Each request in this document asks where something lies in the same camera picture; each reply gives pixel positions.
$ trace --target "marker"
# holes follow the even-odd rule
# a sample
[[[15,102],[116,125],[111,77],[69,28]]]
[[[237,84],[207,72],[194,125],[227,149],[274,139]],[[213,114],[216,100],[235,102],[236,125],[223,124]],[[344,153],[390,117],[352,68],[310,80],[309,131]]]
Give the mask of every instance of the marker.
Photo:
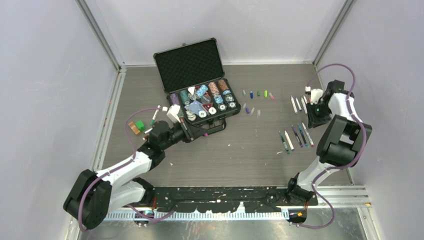
[[[306,110],[306,104],[305,104],[304,98],[302,97],[300,100],[302,102],[302,106],[303,106],[303,110],[304,110],[305,114],[308,114],[308,110]]]
[[[304,146],[303,146],[303,144],[301,142],[301,139],[299,138],[299,135],[296,132],[296,129],[295,129],[295,127],[293,125],[291,125],[291,129],[293,129],[294,136],[296,136],[297,142],[299,143],[300,147],[303,148]]]
[[[297,127],[299,128],[299,132],[300,132],[300,135],[302,136],[302,139],[303,139],[303,142],[305,143],[305,146],[309,147],[308,142],[306,141],[306,138],[305,138],[305,135],[304,135],[304,131],[301,128],[301,125],[298,124]]]
[[[297,107],[299,108],[299,111],[302,112],[301,104],[299,103],[299,99],[296,97],[296,103]]]
[[[305,124],[304,124],[303,122],[302,122],[302,126],[303,126],[303,129],[305,130],[305,133],[306,133],[307,139],[309,139],[309,142],[310,142],[311,147],[313,147],[313,146],[314,146],[314,142],[312,141],[312,138],[311,138],[311,136],[309,135],[309,132],[308,132],[308,130],[306,129],[306,126],[305,126]]]
[[[287,144],[286,144],[286,142],[284,141],[283,134],[281,133],[281,131],[278,131],[278,133],[279,133],[279,137],[281,138],[282,144],[284,145],[285,152],[286,152],[287,154],[290,154],[289,148],[287,147]]]
[[[155,112],[154,112],[154,114],[153,114],[153,118],[151,119],[150,125],[153,125],[153,124],[155,123],[156,116],[157,116],[157,115],[158,115],[158,113],[159,113],[159,109],[161,108],[161,105],[157,105],[157,108],[158,108],[158,109],[156,109],[156,111],[155,111]]]
[[[298,114],[298,110],[296,109],[295,100],[293,99],[293,96],[291,96],[291,104],[293,105],[293,110],[295,114]]]
[[[286,130],[284,130],[284,135],[285,135],[285,138],[287,139],[287,142],[288,142],[288,145],[290,146],[290,149],[292,151],[294,151],[295,147],[293,147],[292,141],[290,140],[289,134],[287,133]]]

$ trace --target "black foam lining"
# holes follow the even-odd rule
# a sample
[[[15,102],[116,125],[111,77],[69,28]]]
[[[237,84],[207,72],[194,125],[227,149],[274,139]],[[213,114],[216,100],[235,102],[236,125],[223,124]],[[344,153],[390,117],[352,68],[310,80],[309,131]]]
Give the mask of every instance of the black foam lining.
[[[215,38],[155,53],[153,57],[167,93],[224,76]]]

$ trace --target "green block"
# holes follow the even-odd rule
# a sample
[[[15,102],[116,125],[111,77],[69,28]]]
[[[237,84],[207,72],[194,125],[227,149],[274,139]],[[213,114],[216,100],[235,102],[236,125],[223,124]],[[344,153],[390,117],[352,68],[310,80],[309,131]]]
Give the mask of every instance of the green block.
[[[142,121],[138,121],[135,123],[135,126],[138,128],[138,130],[140,131],[144,131],[146,129],[145,124]]]

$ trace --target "white poker chip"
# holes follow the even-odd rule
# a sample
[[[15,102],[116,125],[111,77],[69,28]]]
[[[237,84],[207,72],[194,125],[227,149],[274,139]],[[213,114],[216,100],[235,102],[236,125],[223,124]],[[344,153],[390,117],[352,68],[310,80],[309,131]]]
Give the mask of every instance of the white poker chip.
[[[215,109],[215,107],[211,107],[211,108],[209,108],[209,113],[210,114],[216,114],[217,113],[217,110]]]
[[[199,111],[199,117],[204,118],[206,116],[207,116],[206,111],[203,111],[203,110]]]

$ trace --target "table surface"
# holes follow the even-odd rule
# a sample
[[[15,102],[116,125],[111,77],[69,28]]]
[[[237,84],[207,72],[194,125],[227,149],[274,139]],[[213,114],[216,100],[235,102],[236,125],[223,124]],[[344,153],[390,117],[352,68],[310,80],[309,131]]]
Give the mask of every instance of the table surface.
[[[300,98],[305,84],[316,70],[311,64],[225,65],[228,79],[240,104],[255,108],[253,115],[242,110],[227,118],[225,130],[201,137],[191,143],[180,142],[165,151],[165,159],[150,172],[141,175],[154,186],[286,186],[289,179],[305,170],[316,157],[316,147],[300,148],[291,125],[304,122],[303,112],[295,114],[290,96]],[[312,88],[320,88],[317,80]],[[261,90],[261,97],[256,97]],[[264,97],[264,90],[275,97]],[[248,95],[253,91],[254,98]],[[119,98],[103,167],[110,167],[132,154],[124,133],[124,123],[137,110],[157,105],[168,106],[159,72],[155,66],[129,67]],[[149,128],[153,112],[132,118],[142,120]],[[169,120],[159,113],[156,120]],[[318,144],[326,126],[310,129]],[[287,155],[278,131],[287,130],[295,151]],[[128,129],[138,148],[142,136]],[[332,174],[321,185],[349,185],[346,170]]]

